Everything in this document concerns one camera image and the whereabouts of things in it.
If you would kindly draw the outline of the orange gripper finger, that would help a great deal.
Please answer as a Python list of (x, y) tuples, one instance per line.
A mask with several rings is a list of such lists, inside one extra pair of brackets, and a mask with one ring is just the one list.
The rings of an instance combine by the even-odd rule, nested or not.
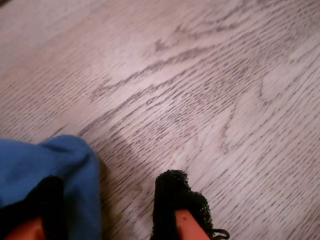
[(46, 240), (67, 240), (64, 182), (57, 176), (43, 178), (23, 200), (0, 208), (0, 238), (14, 228), (39, 217)]
[(152, 213), (153, 240), (178, 240), (176, 210), (188, 210), (206, 235), (214, 236), (207, 199), (191, 190), (188, 175), (182, 170), (167, 170), (155, 180)]

